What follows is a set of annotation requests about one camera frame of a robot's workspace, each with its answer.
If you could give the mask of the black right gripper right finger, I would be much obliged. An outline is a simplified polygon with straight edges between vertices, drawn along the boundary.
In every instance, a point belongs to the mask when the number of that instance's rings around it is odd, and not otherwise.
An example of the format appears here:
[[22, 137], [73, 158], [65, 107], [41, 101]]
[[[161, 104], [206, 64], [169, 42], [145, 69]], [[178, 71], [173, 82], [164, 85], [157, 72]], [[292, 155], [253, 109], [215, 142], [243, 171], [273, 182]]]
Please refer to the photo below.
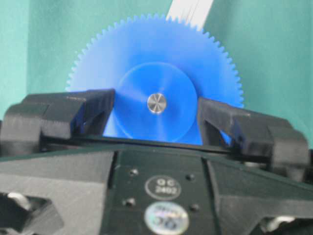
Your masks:
[[200, 97], [197, 122], [204, 145], [225, 146], [225, 133], [242, 155], [265, 157], [272, 172], [305, 180], [309, 144], [288, 120]]

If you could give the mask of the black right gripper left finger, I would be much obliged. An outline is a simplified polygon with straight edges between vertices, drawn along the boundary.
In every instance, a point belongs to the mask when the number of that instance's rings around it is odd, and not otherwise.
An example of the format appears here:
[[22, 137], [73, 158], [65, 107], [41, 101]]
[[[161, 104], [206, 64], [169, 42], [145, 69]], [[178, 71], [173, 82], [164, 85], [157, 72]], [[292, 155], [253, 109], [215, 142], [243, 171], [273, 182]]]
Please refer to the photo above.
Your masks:
[[45, 138], [102, 135], [114, 97], [114, 89], [27, 95], [1, 122], [1, 156], [40, 152]]

